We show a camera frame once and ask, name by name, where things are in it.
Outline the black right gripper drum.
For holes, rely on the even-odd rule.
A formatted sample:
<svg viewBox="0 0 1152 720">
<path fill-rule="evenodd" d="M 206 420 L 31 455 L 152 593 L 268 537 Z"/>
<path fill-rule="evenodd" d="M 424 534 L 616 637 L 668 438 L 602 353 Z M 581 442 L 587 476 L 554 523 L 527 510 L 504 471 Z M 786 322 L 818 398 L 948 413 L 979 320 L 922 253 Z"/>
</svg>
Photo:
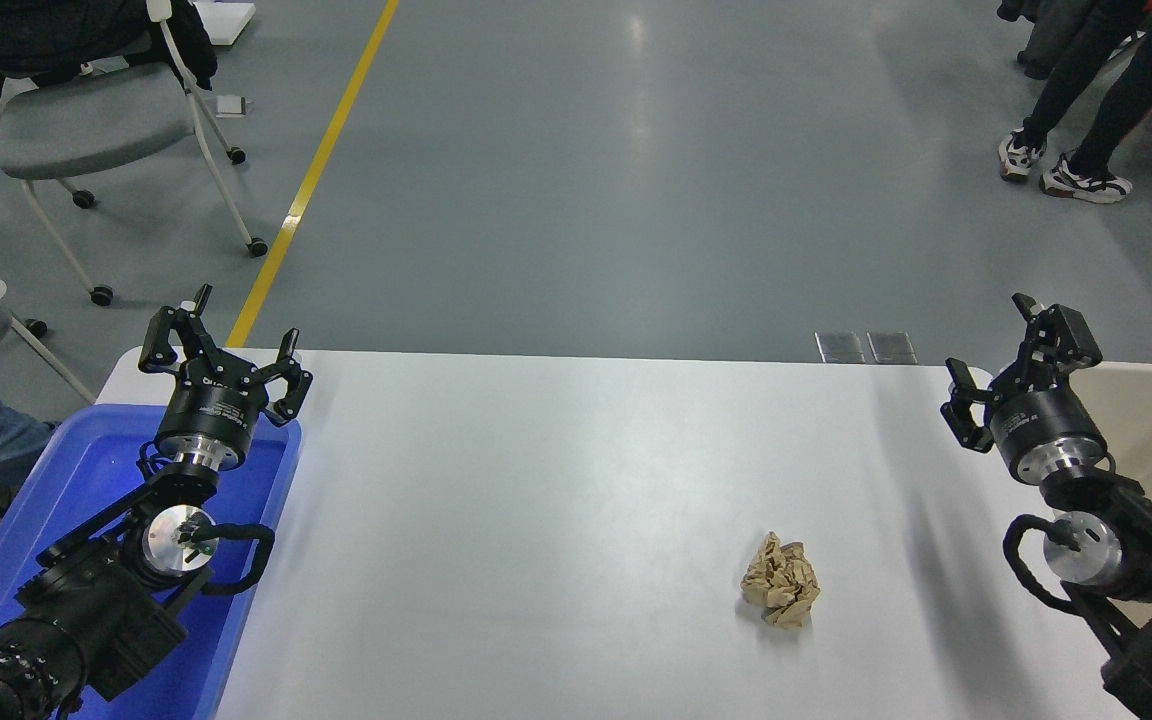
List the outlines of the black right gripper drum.
<svg viewBox="0 0 1152 720">
<path fill-rule="evenodd" d="M 1024 389 L 998 378 L 990 432 L 1009 471 L 1094 467 L 1106 458 L 1106 438 L 1070 386 Z"/>
</svg>

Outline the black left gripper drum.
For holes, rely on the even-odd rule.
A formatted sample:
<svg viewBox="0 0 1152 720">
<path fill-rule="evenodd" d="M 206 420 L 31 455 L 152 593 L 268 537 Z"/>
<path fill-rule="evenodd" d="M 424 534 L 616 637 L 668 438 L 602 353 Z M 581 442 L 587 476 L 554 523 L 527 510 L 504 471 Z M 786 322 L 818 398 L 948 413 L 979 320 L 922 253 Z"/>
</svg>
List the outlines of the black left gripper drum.
<svg viewBox="0 0 1152 720">
<path fill-rule="evenodd" d="M 175 387 L 157 429 L 154 444 L 162 454 L 179 450 L 189 437 L 215 439 L 232 454 L 247 454 L 252 445 L 268 392 L 244 386 L 256 366 L 247 361 L 187 361 L 175 370 Z"/>
</svg>

